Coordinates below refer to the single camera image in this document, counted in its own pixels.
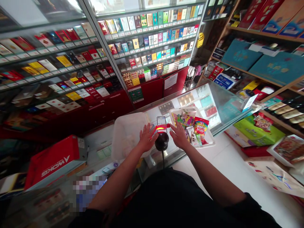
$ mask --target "white plastic container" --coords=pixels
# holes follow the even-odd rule
[[[182,109],[190,109],[190,108],[196,109],[196,114],[195,114],[196,117],[203,118],[199,109],[196,106],[186,106],[186,107],[182,107],[179,109],[170,109],[169,114],[170,114],[172,124],[174,125],[174,119],[173,119],[172,113],[181,114]],[[195,146],[195,148],[200,149],[200,148],[207,148],[207,147],[215,146],[215,139],[208,128],[205,133],[205,141],[207,142],[207,144],[204,144],[202,146]]]
[[[115,120],[111,153],[113,161],[128,156],[138,144],[139,132],[145,124],[148,124],[148,120],[143,112],[120,116]],[[141,157],[147,157],[150,153],[151,150],[143,153]]]

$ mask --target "blue box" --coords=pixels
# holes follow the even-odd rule
[[[284,86],[303,75],[304,58],[287,52],[263,55],[249,72]]]
[[[223,63],[242,70],[249,68],[263,55],[261,52],[248,50],[251,43],[234,39],[222,58]]]

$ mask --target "snack package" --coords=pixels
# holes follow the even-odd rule
[[[196,134],[199,145],[204,145],[205,142],[205,133],[209,124],[209,120],[205,120],[203,118],[195,117],[194,123],[194,132]]]
[[[273,124],[273,121],[270,118],[264,116],[262,112],[259,112],[258,114],[254,113],[253,116],[255,116],[253,121],[256,127],[259,127],[266,132],[270,132],[270,126]]]

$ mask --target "white floor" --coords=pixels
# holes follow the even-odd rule
[[[273,190],[244,162],[246,155],[225,133],[218,135],[216,146],[199,152],[243,192],[248,192],[283,228],[304,227],[304,209],[289,195]],[[206,194],[192,163],[186,157],[173,169],[192,176]]]

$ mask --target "colorful packaging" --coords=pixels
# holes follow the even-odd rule
[[[202,146],[206,143],[205,141],[205,133],[209,124],[209,120],[205,120],[203,118],[195,117],[194,123],[194,132],[196,134],[196,138],[199,142],[199,145]]]

